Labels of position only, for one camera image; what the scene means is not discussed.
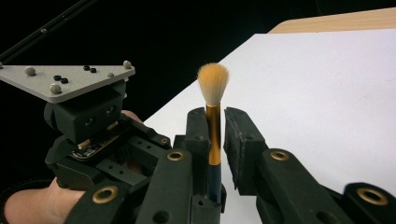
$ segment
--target black wristband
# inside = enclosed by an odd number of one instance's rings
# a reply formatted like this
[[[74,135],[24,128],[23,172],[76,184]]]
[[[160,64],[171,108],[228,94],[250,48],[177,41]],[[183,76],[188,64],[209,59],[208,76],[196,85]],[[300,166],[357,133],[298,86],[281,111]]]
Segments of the black wristband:
[[[0,193],[0,203],[1,203],[0,224],[8,224],[4,213],[4,208],[6,205],[6,201],[8,200],[9,197],[11,197],[12,194],[24,189],[43,189],[48,187],[51,181],[52,179],[29,179],[17,184],[13,184],[12,186],[9,186],[8,188],[4,189]]]

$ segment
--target gold brush ferrule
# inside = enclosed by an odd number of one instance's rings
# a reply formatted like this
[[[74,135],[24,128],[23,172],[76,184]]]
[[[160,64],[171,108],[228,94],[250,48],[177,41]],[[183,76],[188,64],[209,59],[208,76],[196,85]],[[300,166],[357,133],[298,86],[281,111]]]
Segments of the gold brush ferrule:
[[[209,164],[219,165],[221,162],[220,105],[206,105],[206,120],[211,142],[209,149]]]

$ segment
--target finger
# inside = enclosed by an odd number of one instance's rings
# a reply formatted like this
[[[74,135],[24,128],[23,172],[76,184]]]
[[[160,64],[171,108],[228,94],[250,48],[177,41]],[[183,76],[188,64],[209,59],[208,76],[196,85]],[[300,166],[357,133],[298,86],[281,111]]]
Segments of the finger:
[[[140,123],[143,123],[143,121],[132,111],[129,110],[121,110],[121,113],[123,113],[124,115],[128,116],[131,119],[134,119]]]

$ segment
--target white table surface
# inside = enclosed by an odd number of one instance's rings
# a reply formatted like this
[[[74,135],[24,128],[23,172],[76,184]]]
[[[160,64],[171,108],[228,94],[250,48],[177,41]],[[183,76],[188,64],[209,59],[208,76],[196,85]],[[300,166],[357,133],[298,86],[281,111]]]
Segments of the white table surface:
[[[246,111],[269,147],[340,193],[367,182],[396,195],[396,29],[254,35],[219,63],[230,71],[222,109]],[[145,124],[173,141],[202,106],[195,81]],[[224,151],[222,183],[221,223],[261,223],[255,197],[233,189]]]

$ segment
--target black background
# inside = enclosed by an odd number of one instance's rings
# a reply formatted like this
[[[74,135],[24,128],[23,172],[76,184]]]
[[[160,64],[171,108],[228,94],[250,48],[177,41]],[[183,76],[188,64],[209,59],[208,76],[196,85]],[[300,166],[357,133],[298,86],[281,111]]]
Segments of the black background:
[[[76,2],[3,3],[0,53]],[[128,60],[136,75],[127,82],[123,107],[145,120],[190,85],[201,65],[219,62],[252,35],[266,34],[282,21],[394,6],[395,0],[98,0],[7,64],[116,65]],[[0,187],[53,177],[44,159],[61,134],[44,121],[46,102],[4,82],[0,90]]]

